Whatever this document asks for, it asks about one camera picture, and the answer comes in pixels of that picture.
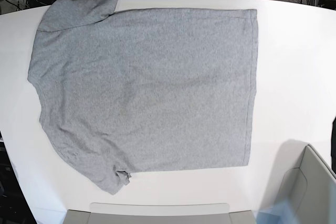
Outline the grey T-shirt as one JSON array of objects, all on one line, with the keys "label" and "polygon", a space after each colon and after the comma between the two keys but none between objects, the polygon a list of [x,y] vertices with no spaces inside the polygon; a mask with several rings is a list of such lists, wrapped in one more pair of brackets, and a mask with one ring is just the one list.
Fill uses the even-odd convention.
[{"label": "grey T-shirt", "polygon": [[116,194],[134,173],[246,166],[256,95],[255,9],[56,0],[28,81],[54,150]]}]

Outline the grey bin at bottom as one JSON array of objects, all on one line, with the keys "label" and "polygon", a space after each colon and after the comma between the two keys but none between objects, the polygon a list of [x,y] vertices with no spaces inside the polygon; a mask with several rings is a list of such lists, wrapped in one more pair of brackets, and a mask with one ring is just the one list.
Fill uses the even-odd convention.
[{"label": "grey bin at bottom", "polygon": [[91,203],[68,210],[63,223],[256,223],[252,211],[230,212],[228,204],[121,205]]}]

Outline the grey bin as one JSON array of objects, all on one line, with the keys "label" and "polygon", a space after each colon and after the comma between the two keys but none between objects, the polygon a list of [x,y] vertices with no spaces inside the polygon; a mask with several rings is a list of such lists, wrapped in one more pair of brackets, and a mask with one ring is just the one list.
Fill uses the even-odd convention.
[{"label": "grey bin", "polygon": [[68,210],[63,223],[256,223],[252,211],[230,212],[228,204],[121,205],[91,203]]},{"label": "grey bin", "polygon": [[285,173],[272,213],[278,223],[335,223],[335,173],[311,145]]}]

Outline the grey bin at right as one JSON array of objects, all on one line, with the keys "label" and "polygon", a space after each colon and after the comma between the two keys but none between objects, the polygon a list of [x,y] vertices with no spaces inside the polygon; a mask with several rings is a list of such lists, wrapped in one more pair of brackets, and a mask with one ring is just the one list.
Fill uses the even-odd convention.
[{"label": "grey bin at right", "polygon": [[335,223],[335,173],[311,145],[285,173],[272,213],[278,223]]}]

